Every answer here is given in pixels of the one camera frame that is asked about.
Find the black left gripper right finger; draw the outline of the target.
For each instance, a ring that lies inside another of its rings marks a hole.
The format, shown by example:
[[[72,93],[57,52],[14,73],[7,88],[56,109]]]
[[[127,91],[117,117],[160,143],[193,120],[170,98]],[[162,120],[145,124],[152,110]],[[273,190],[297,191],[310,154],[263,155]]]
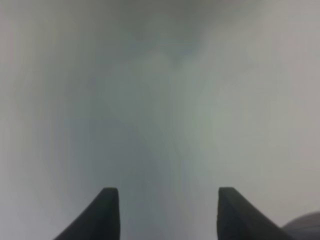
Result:
[[[291,240],[233,187],[218,190],[218,240]]]

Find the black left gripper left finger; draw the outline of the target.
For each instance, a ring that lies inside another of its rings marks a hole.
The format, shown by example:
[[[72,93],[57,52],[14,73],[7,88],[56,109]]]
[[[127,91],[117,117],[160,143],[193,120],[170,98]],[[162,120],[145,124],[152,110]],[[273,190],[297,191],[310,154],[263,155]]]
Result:
[[[118,189],[106,187],[55,240],[119,240],[121,238]]]

